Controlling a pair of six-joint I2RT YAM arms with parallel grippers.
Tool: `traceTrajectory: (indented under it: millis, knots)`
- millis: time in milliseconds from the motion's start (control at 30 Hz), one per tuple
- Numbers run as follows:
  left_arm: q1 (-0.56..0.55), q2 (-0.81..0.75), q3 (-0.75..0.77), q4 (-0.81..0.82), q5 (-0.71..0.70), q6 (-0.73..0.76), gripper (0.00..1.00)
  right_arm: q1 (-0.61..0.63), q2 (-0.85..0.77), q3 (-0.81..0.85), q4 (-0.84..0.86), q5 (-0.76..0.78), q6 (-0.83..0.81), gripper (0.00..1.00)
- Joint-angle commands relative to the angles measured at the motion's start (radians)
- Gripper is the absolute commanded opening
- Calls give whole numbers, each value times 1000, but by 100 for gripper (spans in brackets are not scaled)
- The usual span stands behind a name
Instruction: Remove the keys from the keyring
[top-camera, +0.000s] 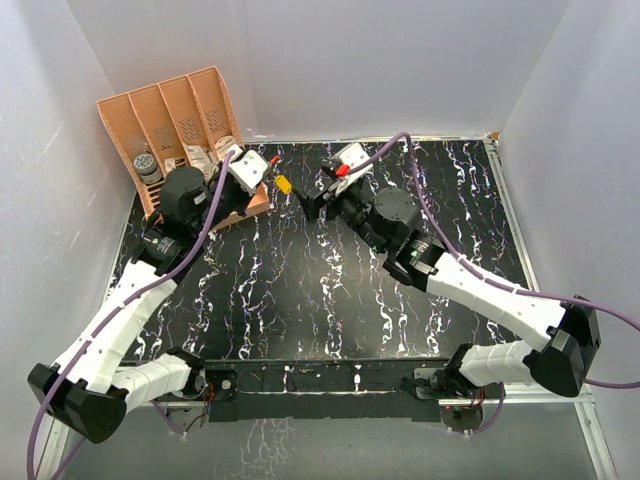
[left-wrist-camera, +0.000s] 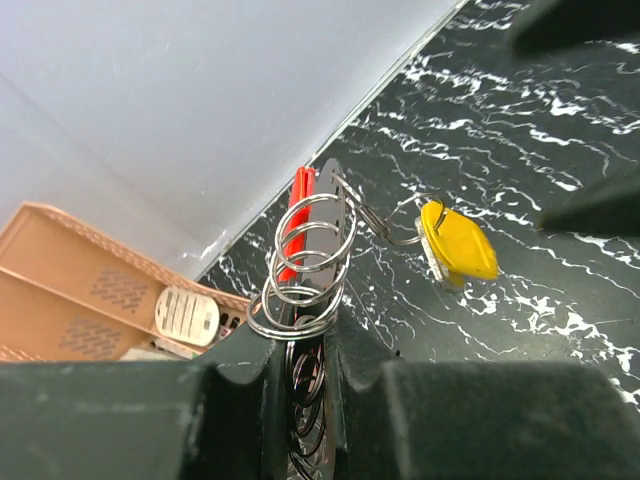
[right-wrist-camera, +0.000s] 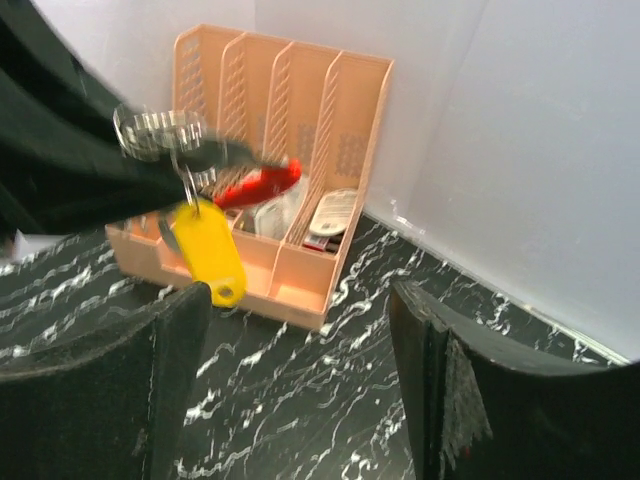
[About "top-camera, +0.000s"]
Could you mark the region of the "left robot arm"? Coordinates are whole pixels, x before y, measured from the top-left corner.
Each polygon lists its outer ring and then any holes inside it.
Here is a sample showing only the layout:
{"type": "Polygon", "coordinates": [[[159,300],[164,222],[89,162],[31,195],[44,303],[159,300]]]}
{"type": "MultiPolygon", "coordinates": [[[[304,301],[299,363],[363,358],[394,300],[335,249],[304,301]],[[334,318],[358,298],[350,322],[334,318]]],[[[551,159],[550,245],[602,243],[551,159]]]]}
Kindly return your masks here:
{"type": "Polygon", "coordinates": [[[148,401],[172,393],[194,399],[204,392],[202,360],[181,348],[136,367],[119,366],[202,255],[211,229],[234,213],[245,214],[261,183],[257,168],[242,163],[222,166],[211,181],[195,167],[168,174],[111,296],[73,345],[52,364],[30,371],[27,382],[40,404],[34,433],[50,416],[99,444],[148,401]]]}

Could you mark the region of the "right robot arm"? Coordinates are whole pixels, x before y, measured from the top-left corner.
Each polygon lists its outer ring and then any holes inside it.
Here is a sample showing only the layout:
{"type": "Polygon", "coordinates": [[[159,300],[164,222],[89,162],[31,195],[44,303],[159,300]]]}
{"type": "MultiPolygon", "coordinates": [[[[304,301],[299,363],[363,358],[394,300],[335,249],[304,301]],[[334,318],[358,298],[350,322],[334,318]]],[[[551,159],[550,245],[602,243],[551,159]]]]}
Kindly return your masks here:
{"type": "Polygon", "coordinates": [[[324,213],[340,218],[373,251],[385,255],[384,269],[399,283],[445,297],[509,329],[517,340],[492,346],[466,343],[447,365],[412,385],[460,397],[492,383],[537,383],[548,391],[580,393],[600,346],[597,316],[580,299],[571,302],[516,294],[515,285],[495,287],[497,276],[475,277],[436,236],[422,228],[411,195],[388,187],[368,197],[357,181],[310,196],[294,194],[310,221],[324,213]]]}

